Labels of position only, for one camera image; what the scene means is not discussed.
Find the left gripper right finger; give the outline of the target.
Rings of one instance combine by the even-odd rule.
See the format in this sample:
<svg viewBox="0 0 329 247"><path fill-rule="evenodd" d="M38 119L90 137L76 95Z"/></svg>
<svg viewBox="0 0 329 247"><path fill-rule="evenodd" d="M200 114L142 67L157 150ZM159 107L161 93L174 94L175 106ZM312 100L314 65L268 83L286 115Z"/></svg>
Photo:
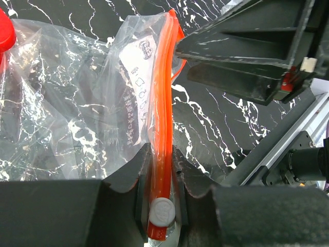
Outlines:
<svg viewBox="0 0 329 247"><path fill-rule="evenodd" d="M173 146L172 181L179 242L218 242L216 183Z"/></svg>

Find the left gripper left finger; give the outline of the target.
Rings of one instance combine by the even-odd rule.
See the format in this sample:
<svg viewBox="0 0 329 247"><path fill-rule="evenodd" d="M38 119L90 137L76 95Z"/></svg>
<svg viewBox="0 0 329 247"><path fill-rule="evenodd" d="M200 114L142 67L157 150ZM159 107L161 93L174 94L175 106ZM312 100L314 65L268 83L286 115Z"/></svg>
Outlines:
<svg viewBox="0 0 329 247"><path fill-rule="evenodd" d="M105 229L110 242L147 242L151 168L151 144L146 143L103 180L109 187Z"/></svg>

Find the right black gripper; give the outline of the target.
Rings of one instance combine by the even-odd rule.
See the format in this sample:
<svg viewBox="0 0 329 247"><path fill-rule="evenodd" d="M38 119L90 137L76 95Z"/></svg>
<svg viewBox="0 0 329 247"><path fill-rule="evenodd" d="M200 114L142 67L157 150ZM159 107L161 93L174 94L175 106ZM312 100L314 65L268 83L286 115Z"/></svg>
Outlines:
<svg viewBox="0 0 329 247"><path fill-rule="evenodd" d="M328 1L244 1L182 39L189 80L261 105L328 76Z"/></svg>

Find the clear bag orange zipper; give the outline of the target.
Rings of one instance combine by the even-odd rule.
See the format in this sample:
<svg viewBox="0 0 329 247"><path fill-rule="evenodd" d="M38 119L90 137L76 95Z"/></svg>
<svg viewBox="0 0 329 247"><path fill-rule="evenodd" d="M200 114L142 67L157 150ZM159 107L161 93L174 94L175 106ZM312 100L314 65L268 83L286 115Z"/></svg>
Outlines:
<svg viewBox="0 0 329 247"><path fill-rule="evenodd" d="M11 19L1 73L1 246L110 242L103 181L151 144L148 240L175 221L171 85L185 61L174 10L129 15L114 42Z"/></svg>

